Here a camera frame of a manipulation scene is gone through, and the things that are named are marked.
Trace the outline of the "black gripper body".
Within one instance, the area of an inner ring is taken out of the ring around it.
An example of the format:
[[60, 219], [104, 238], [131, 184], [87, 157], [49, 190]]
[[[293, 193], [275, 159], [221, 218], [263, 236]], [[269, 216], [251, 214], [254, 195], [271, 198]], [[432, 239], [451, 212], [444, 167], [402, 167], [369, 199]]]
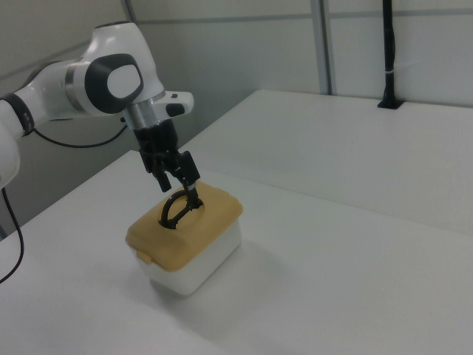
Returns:
[[172, 120], [164, 120], [148, 128], [135, 129], [134, 134], [148, 173], [157, 174], [162, 170], [175, 174], [179, 171], [178, 136]]

